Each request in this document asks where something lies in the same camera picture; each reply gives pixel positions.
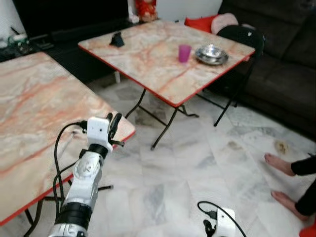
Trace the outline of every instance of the red cushion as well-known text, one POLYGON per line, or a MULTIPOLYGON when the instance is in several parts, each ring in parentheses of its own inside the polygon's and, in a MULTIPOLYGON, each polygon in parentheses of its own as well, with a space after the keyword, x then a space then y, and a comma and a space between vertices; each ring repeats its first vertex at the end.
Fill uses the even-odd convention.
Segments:
POLYGON ((310 227, 303 229, 300 232, 300 237, 315 237, 316 236, 316 220, 310 227))
POLYGON ((202 17, 199 19, 186 18, 184 24, 186 26, 190 26, 192 28, 211 33, 212 21, 216 16, 218 15, 202 17))

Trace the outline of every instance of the red table edge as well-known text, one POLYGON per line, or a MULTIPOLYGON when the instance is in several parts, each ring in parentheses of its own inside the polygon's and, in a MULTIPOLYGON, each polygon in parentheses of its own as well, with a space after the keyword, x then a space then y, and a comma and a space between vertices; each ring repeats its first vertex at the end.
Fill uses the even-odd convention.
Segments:
POLYGON ((110 66, 111 68, 113 68, 116 71, 119 71, 121 74, 123 74, 124 76, 126 76, 127 78, 131 79, 132 81, 136 82, 137 84, 139 84, 140 86, 142 86, 144 89, 150 91, 153 95, 155 95, 156 97, 158 97, 159 99, 161 99, 162 101, 164 101, 165 103, 171 105, 174 108, 179 107, 180 105, 182 105, 184 102, 186 102, 187 100, 189 100, 190 98, 192 98, 193 96, 195 96, 196 94, 198 94, 201 90, 203 90, 204 88, 208 87, 210 84, 212 84, 215 80, 217 80, 218 78, 220 78, 223 74, 227 73, 228 71, 230 71, 231 69, 233 69, 234 67, 236 67, 237 65, 239 65, 241 62, 247 61, 247 59, 254 54, 255 49, 252 53, 244 56, 242 59, 240 59, 239 61, 237 61, 236 64, 232 65, 231 67, 227 68, 224 72, 218 74, 218 76, 216 78, 214 78, 212 81, 210 81, 209 83, 207 83, 206 85, 204 85, 203 87, 199 88, 198 90, 196 90, 193 94, 189 95, 188 97, 186 97, 185 99, 183 99, 181 102, 179 103, 172 103, 170 101, 168 101, 166 98, 164 98, 161 95, 158 95, 156 92, 152 91, 151 89, 149 89, 148 87, 144 86, 142 83, 140 83, 139 81, 136 81, 135 79, 133 79, 132 77, 130 77, 129 75, 125 74, 124 72, 122 72, 121 70, 119 70, 118 68, 116 68, 115 66, 113 66, 112 64, 108 63, 107 61, 103 60, 101 57, 93 54, 92 52, 90 52, 88 49, 85 49, 84 47, 82 47, 79 43, 78 43, 79 48, 81 48, 83 51, 87 52, 88 54, 92 55, 93 57, 97 58, 98 60, 102 61, 103 63, 105 63, 106 65, 110 66))
MULTIPOLYGON (((128 139, 130 139, 132 136, 134 136, 136 133, 136 130, 134 129, 134 131, 128 135, 125 139, 123 139, 123 141, 127 141, 128 139)), ((67 178, 65 178, 62 183, 67 182, 68 180, 70 180, 74 175, 71 174, 70 176, 68 176, 67 178)), ((13 214, 11 214, 10 216, 8 216, 7 218, 5 218, 3 221, 0 222, 0 226, 3 226, 4 224, 8 223, 10 220, 12 220, 14 217, 16 217, 17 215, 21 214, 23 211, 25 211, 26 209, 28 209, 30 206, 33 206, 35 203, 39 202, 40 200, 42 200, 44 197, 46 197, 48 194, 50 194, 53 191, 53 187, 50 188, 49 190, 47 190, 45 193, 41 194, 40 196, 38 196, 37 198, 35 198, 33 201, 31 201, 30 203, 26 204, 25 206, 21 207, 20 209, 18 209, 16 212, 14 212, 13 214)))

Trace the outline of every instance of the dark sofa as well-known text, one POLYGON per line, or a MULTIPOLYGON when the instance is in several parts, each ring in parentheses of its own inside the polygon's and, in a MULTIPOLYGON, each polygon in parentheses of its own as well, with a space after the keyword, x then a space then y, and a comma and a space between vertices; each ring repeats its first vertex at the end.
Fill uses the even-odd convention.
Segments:
POLYGON ((315 138, 316 11, 309 3, 223 0, 219 13, 234 14, 266 38, 264 54, 239 99, 315 138))

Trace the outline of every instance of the metal bowl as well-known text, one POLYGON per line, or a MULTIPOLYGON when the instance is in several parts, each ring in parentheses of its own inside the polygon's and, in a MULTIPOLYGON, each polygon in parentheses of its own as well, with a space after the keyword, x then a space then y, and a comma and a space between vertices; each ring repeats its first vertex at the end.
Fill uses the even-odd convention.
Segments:
POLYGON ((200 47, 196 50, 195 55, 198 60, 212 66, 222 65, 228 60, 226 52, 212 44, 200 47))
POLYGON ((198 50, 200 50, 203 55, 211 58, 222 58, 226 54, 224 50, 213 44, 204 45, 198 50))

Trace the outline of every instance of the black wire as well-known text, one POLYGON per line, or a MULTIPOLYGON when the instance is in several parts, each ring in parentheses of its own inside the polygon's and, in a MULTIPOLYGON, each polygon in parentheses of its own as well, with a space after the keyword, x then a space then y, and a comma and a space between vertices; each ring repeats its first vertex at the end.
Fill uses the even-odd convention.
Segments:
POLYGON ((113 189, 113 185, 99 187, 98 191, 105 190, 105 189, 113 189))
POLYGON ((206 211, 204 211, 202 208, 200 208, 200 206, 199 206, 199 205, 202 204, 202 203, 211 204, 211 205, 217 207, 218 209, 220 209, 221 211, 223 211, 223 212, 235 223, 235 225, 236 225, 237 228, 240 230, 240 232, 242 233, 242 235, 243 235, 244 237, 247 237, 246 234, 244 233, 244 231, 242 230, 242 228, 240 227, 240 225, 239 225, 239 224, 233 219, 233 217, 231 217, 230 214, 228 214, 223 208, 221 208, 220 206, 218 206, 218 205, 216 205, 216 204, 214 204, 214 203, 212 203, 212 202, 210 202, 210 201, 199 201, 199 202, 197 203, 197 207, 199 208, 199 210, 200 210, 201 212, 205 213, 206 215, 208 215, 208 213, 207 213, 206 211))
POLYGON ((60 198, 61 198, 61 203, 60 203, 60 206, 63 205, 63 202, 64 202, 64 189, 63 189, 63 184, 62 184, 62 179, 61 179, 61 175, 60 175, 60 170, 59 170, 59 164, 58 164, 58 159, 57 159, 57 148, 58 148, 58 143, 59 143, 59 140, 61 138, 61 135, 63 134, 63 132, 65 131, 65 129, 69 126, 72 126, 72 125, 79 125, 80 123, 78 122, 73 122, 73 123, 69 123, 67 124, 66 126, 63 127, 63 129, 59 132, 58 134, 58 137, 56 139, 56 142, 55 142, 55 148, 54 148, 54 160, 55 160, 55 166, 56 166, 56 171, 57 171, 57 175, 58 175, 58 181, 59 181, 59 188, 60 188, 60 198))
POLYGON ((15 29, 13 28, 12 26, 10 26, 11 30, 18 36, 20 33, 15 29))
POLYGON ((64 172, 65 170, 69 169, 70 167, 74 166, 76 164, 76 162, 68 165, 66 168, 63 168, 60 172, 58 172, 54 178, 54 182, 53 182, 53 192, 54 192, 54 198, 55 198, 55 204, 56 204, 56 218, 58 217, 59 214, 59 202, 58 202, 58 198, 57 198, 57 191, 56 191, 56 181, 57 178, 59 178, 61 176, 61 173, 64 172))

